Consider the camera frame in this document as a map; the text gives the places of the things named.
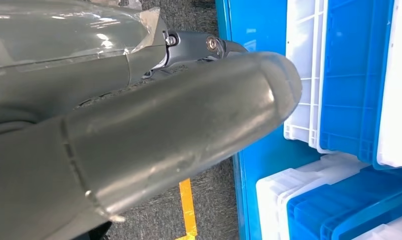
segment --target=transparent plastic wrap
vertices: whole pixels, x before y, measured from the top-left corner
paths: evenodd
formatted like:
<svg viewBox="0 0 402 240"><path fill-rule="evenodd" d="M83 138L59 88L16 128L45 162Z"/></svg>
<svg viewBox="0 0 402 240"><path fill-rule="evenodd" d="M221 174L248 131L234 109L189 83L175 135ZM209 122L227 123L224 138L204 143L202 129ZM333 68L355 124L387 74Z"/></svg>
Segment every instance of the transparent plastic wrap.
<svg viewBox="0 0 402 240"><path fill-rule="evenodd" d="M154 44L159 12L70 0L2 0L0 74L10 66L23 72L119 55L128 59Z"/></svg>

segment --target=bolt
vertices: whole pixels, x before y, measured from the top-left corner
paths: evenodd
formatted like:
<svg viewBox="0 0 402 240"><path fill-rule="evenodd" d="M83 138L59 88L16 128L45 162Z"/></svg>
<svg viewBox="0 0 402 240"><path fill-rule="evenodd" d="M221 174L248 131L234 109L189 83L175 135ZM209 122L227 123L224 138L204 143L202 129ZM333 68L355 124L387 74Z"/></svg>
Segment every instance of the bolt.
<svg viewBox="0 0 402 240"><path fill-rule="evenodd" d="M172 46L175 45L177 43L177 39L173 36L168 36L165 38L165 44L167 44L167 46Z"/></svg>
<svg viewBox="0 0 402 240"><path fill-rule="evenodd" d="M210 52L215 52L217 50L217 39L215 37L207 37L207 48Z"/></svg>

